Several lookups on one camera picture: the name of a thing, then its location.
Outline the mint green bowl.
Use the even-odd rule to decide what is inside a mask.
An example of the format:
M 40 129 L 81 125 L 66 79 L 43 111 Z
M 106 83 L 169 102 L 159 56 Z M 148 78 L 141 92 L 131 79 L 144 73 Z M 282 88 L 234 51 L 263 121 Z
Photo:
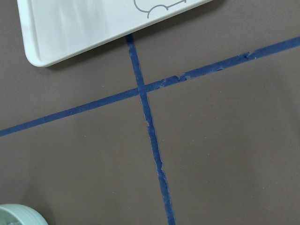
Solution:
M 48 225 L 36 210 L 20 204 L 0 205 L 1 225 Z

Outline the cream bear tray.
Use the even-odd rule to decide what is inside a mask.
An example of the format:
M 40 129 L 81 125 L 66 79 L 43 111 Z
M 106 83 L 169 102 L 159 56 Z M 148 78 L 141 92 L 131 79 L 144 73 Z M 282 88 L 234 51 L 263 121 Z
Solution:
M 48 67 L 207 3 L 206 0 L 19 0 L 24 51 Z

